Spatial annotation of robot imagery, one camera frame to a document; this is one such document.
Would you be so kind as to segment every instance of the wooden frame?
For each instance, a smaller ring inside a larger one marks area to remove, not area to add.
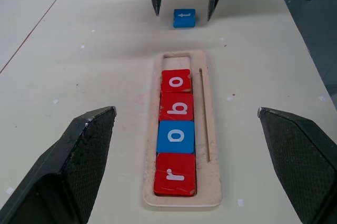
[[[193,197],[159,197],[154,194],[158,113],[163,70],[190,69],[194,96],[197,193]],[[167,52],[156,56],[151,90],[143,198],[152,206],[212,207],[222,199],[212,96],[206,55],[203,51]]]

